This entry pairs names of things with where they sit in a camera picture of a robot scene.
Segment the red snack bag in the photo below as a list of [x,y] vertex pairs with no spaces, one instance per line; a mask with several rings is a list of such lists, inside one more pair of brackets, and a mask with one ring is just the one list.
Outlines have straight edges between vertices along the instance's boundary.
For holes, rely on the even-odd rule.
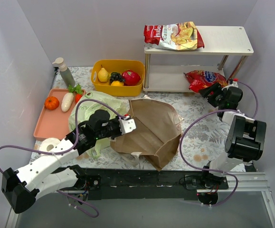
[[210,87],[215,83],[219,83],[222,87],[228,85],[225,77],[216,72],[194,70],[183,74],[190,84],[189,90],[195,93],[198,93],[199,90]]

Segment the green plastic grocery bag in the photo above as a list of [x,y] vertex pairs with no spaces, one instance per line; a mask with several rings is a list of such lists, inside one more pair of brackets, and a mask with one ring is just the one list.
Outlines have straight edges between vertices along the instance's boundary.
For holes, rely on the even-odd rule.
[[[111,95],[108,95],[103,92],[98,91],[89,91],[84,96],[81,97],[81,99],[94,99],[98,100],[102,103],[105,103],[112,109],[114,109],[117,113],[121,115],[127,114],[128,108],[129,108],[129,101],[128,99],[120,99]],[[110,119],[113,119],[116,117],[116,114],[112,112],[110,109],[105,107],[102,104],[99,104],[97,102],[92,101],[86,101],[83,102],[78,109],[78,116],[77,116],[77,122],[81,123],[82,121],[89,120],[89,117],[94,114],[96,110],[105,110],[109,113]],[[75,111],[76,106],[73,108],[69,118],[68,118],[68,128],[69,131],[73,131],[75,129]],[[110,140],[109,139],[101,139],[98,140],[95,144],[95,146],[88,150],[86,153],[89,157],[97,159],[100,157],[100,152],[102,149],[105,149],[110,146]]]

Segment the brown jute tote bag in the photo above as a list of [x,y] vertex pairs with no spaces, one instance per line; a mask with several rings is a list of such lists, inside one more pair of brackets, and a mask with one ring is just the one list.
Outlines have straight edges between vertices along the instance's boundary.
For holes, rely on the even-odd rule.
[[129,101],[128,114],[136,129],[110,143],[119,154],[137,152],[161,171],[177,154],[182,135],[181,118],[175,108],[149,97]]

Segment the red chili pepper toy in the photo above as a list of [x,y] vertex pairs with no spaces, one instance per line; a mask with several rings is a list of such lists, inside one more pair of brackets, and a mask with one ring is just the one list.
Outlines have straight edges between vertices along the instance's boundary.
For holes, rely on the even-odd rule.
[[83,90],[82,90],[82,87],[80,84],[78,84],[76,87],[75,87],[75,103],[78,103],[79,100],[82,98],[83,96]]

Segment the white radish toy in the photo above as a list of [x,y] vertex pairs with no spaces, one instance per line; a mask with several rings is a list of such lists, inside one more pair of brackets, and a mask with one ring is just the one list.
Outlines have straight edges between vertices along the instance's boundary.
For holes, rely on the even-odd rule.
[[64,95],[62,103],[61,103],[61,110],[62,112],[67,112],[72,105],[74,100],[74,93],[76,92],[76,87],[69,85],[68,92]]

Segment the black grape bunch toy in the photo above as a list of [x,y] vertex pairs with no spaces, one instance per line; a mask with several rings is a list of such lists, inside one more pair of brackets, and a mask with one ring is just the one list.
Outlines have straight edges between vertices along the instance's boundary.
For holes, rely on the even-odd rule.
[[123,78],[123,76],[118,73],[118,72],[112,72],[110,74],[110,84],[114,81],[119,81],[119,82],[125,82],[125,79]]

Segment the yellow pear toy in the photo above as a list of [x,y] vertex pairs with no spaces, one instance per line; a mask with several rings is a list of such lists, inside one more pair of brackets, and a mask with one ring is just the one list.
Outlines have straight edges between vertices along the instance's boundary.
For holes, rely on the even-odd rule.
[[97,78],[101,83],[107,83],[110,79],[110,74],[102,65],[100,71],[97,74]]

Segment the red dragon fruit toy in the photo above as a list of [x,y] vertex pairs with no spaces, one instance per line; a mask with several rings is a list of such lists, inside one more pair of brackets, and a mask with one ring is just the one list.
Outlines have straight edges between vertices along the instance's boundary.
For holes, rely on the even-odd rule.
[[135,86],[141,80],[139,74],[132,70],[126,70],[122,73],[122,78],[124,79],[124,84],[126,86]]

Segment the red white chips bag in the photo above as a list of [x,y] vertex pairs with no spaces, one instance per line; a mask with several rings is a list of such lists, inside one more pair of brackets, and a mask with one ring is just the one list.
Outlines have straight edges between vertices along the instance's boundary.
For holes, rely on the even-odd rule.
[[204,48],[204,41],[194,22],[144,26],[144,42],[157,49],[193,51]]

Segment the orange pumpkin toy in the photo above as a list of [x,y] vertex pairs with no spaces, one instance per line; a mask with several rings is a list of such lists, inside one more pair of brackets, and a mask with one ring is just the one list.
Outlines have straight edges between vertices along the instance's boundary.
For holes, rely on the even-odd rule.
[[59,100],[54,96],[50,96],[45,100],[44,107],[48,110],[55,110],[59,107]]

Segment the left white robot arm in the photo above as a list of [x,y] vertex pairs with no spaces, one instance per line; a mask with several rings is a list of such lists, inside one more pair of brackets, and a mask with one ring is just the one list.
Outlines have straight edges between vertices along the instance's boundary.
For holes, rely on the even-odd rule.
[[132,128],[129,117],[111,119],[105,110],[97,110],[87,121],[77,125],[52,150],[17,170],[8,168],[2,173],[1,191],[16,214],[28,210],[39,198],[73,187],[81,190],[92,185],[92,179],[79,166],[59,167],[93,148],[98,140],[122,136]]

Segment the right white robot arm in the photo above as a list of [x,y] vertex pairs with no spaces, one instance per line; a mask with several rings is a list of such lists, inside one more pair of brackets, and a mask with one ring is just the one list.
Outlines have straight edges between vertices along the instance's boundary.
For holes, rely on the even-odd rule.
[[249,118],[237,110],[243,91],[236,82],[222,87],[219,83],[199,90],[209,104],[218,108],[219,119],[230,126],[225,151],[203,168],[199,183],[206,189],[221,185],[225,175],[239,164],[257,161],[263,154],[266,123]]

